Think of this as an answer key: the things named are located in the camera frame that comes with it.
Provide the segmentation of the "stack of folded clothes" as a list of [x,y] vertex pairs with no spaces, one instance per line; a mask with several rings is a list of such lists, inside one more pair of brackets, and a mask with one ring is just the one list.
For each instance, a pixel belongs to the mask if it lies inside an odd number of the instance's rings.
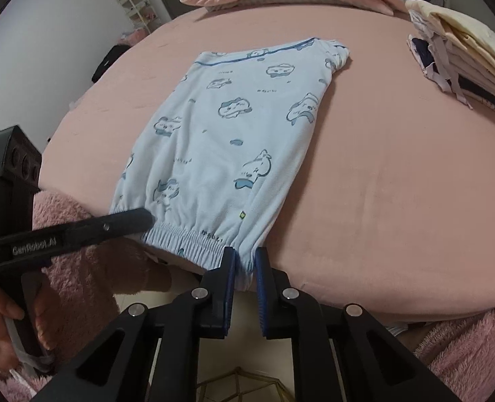
[[407,44],[422,74],[464,105],[470,99],[495,112],[495,33],[461,12],[423,0],[405,3],[419,33]]

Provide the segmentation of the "pink bed sheet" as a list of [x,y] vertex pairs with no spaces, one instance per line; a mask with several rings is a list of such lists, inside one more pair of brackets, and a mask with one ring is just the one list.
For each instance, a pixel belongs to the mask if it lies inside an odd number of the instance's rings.
[[439,91],[397,16],[271,5],[161,26],[120,57],[48,143],[40,185],[105,214],[131,147],[189,65],[320,37],[350,51],[321,104],[308,154],[266,245],[319,301],[401,320],[495,307],[495,112]]

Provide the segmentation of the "pink fluffy sleeve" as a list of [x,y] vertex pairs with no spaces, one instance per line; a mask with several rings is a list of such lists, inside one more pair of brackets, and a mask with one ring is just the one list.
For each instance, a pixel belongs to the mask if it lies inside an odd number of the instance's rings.
[[[69,360],[119,314],[116,296],[172,287],[167,266],[152,260],[142,245],[124,238],[58,257],[43,273],[60,295],[63,328],[71,344]],[[8,401],[29,401],[32,392],[47,382],[13,377],[16,371],[19,368],[10,370],[6,379],[0,378],[0,392]]]

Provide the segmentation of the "white shelf rack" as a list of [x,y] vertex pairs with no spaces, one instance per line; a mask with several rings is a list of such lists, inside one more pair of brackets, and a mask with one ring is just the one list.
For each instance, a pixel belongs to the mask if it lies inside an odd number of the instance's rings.
[[161,21],[149,0],[117,0],[135,29],[144,29],[148,34],[161,26]]

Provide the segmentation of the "light blue patterned pajama garment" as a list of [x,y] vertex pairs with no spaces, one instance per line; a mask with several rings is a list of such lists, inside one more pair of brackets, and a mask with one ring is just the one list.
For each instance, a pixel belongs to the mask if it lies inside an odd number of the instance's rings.
[[201,53],[133,145],[111,211],[148,210],[142,241],[205,270],[234,249],[236,288],[249,288],[348,56],[317,37]]

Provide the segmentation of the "black bag on floor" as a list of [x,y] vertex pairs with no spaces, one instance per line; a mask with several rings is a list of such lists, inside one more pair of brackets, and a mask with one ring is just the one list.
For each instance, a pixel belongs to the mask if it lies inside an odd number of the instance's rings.
[[129,45],[118,44],[113,46],[102,59],[100,64],[98,65],[95,73],[91,77],[92,83],[97,83],[98,80],[102,77],[103,74],[107,72],[109,68],[116,62],[117,59],[120,58],[121,55],[124,55],[126,51],[131,48]]

